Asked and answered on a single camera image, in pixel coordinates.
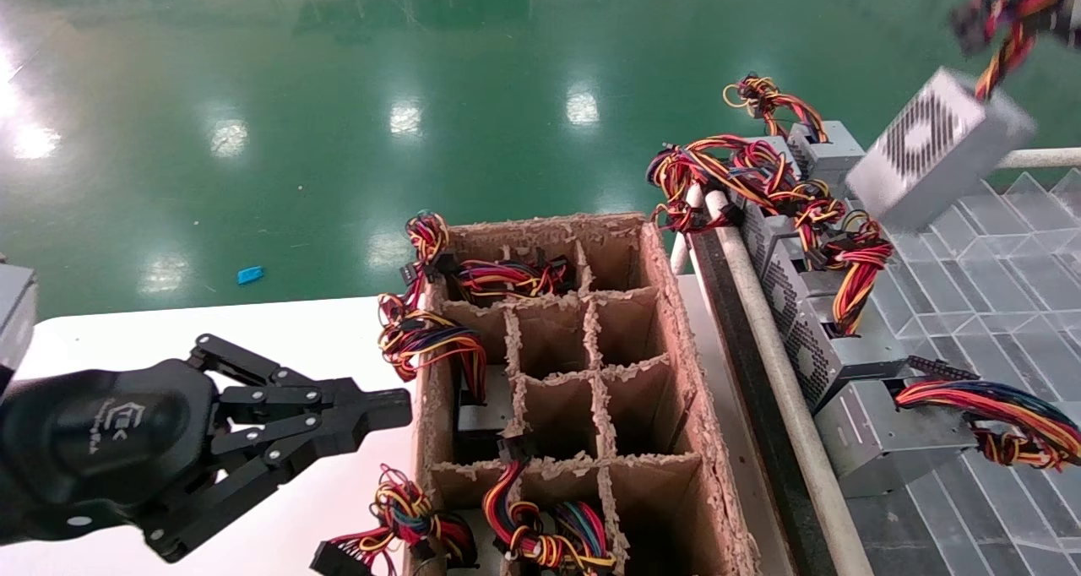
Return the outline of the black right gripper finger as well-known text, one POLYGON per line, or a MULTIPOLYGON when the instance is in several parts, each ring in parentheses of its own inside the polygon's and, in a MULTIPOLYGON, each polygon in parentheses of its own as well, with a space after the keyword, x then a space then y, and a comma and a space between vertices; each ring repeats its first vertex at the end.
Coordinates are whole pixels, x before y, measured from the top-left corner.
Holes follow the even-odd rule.
POLYGON ((1051 11, 1047 34, 1066 48, 1080 48, 1080 0, 1059 0, 1051 11))

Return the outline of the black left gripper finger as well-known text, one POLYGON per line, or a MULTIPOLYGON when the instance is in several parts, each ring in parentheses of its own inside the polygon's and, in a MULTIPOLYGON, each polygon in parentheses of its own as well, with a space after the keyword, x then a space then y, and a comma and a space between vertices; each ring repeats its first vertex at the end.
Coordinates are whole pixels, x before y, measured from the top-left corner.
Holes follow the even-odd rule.
POLYGON ((410 407, 329 407, 213 440, 193 467, 142 517, 145 541, 177 563, 328 457, 356 452, 368 433, 404 427, 410 407))
POLYGON ((363 391, 352 378, 312 379, 212 334, 196 340, 188 364, 233 381, 214 399, 216 429, 259 426, 273 434, 311 432, 335 442, 361 442, 368 433, 413 421, 405 389, 363 391))

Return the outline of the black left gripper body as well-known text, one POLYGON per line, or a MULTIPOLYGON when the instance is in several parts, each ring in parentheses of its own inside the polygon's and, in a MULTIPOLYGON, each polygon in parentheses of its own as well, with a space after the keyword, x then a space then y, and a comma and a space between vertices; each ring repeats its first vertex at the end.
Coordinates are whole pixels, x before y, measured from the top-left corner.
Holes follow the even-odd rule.
POLYGON ((132 525, 151 546, 225 527, 211 438, 221 392, 176 358, 15 381, 3 398, 3 544, 132 525))

